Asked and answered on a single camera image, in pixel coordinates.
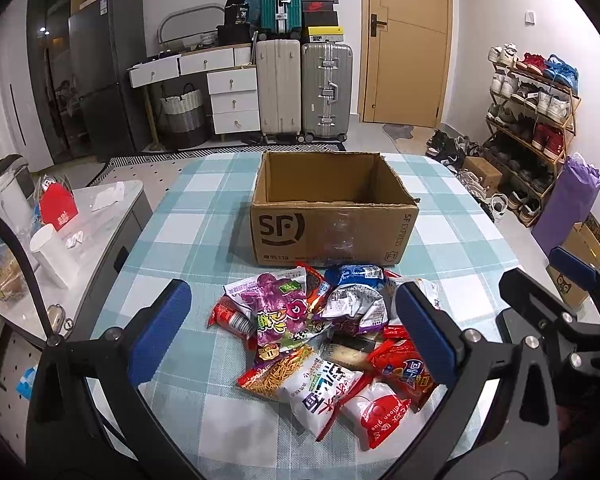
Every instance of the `purple gift bag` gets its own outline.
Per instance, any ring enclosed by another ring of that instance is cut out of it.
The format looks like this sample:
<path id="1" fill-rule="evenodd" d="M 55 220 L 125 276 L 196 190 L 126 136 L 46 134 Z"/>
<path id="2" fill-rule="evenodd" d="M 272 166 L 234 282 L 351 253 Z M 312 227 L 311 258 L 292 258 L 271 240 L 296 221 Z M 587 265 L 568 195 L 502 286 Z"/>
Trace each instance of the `purple gift bag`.
<path id="1" fill-rule="evenodd" d="M 600 171 L 579 153 L 568 156 L 542 216 L 531 234 L 547 256 L 569 236 L 573 225 L 584 222 L 600 192 Z"/>

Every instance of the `wooden door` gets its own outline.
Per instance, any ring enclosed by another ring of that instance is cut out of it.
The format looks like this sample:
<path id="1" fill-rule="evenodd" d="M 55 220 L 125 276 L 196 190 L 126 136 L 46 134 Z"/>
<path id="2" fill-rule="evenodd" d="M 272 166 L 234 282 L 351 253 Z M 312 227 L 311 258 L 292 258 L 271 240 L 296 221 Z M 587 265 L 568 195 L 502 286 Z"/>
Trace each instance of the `wooden door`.
<path id="1" fill-rule="evenodd" d="M 448 5 L 369 0 L 363 121 L 436 126 L 446 83 Z"/>

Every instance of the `refrigerator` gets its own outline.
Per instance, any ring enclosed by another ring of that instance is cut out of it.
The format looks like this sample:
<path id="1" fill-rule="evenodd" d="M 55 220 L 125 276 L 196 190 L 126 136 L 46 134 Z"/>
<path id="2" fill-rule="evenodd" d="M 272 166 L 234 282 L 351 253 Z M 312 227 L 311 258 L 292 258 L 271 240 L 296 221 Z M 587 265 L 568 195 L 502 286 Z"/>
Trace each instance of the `refrigerator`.
<path id="1" fill-rule="evenodd" d="M 151 142 L 140 89 L 127 70 L 146 60 L 142 0 L 98 0 L 69 18 L 71 61 L 84 122 L 100 161 Z"/>

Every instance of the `sf logo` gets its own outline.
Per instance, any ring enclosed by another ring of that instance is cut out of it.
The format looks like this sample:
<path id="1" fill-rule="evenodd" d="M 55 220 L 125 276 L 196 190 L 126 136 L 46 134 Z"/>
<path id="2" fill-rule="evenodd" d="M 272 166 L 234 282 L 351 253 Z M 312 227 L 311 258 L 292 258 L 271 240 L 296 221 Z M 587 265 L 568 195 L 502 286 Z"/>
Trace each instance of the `sf logo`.
<path id="1" fill-rule="evenodd" d="M 304 234 L 304 217 L 300 213 L 291 215 L 261 215 L 260 234 L 262 243 L 272 246 L 295 244 Z M 275 240 L 264 237 L 275 237 Z"/>

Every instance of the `screw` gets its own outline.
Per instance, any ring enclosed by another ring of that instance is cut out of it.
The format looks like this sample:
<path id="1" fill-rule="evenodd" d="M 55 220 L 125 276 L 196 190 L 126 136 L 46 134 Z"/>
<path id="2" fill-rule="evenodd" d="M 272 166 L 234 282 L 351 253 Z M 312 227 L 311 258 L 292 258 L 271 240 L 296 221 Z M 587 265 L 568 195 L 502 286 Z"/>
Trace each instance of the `screw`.
<path id="1" fill-rule="evenodd" d="M 540 342 L 538 338 L 532 335 L 528 335 L 525 337 L 525 345 L 529 348 L 538 348 L 540 346 Z"/>
<path id="2" fill-rule="evenodd" d="M 62 338 L 58 334 L 52 334 L 46 340 L 46 344 L 49 346 L 58 346 L 61 341 L 62 341 Z"/>
<path id="3" fill-rule="evenodd" d="M 569 361 L 571 361 L 571 366 L 574 368 L 580 368 L 582 366 L 582 357 L 576 354 L 576 352 L 569 356 Z"/>
<path id="4" fill-rule="evenodd" d="M 104 333 L 104 339 L 107 341 L 117 341 L 122 336 L 122 329 L 119 326 L 107 328 Z"/>
<path id="5" fill-rule="evenodd" d="M 472 343 L 477 343 L 482 339 L 482 334 L 475 328 L 470 328 L 469 330 L 464 331 L 464 338 Z"/>

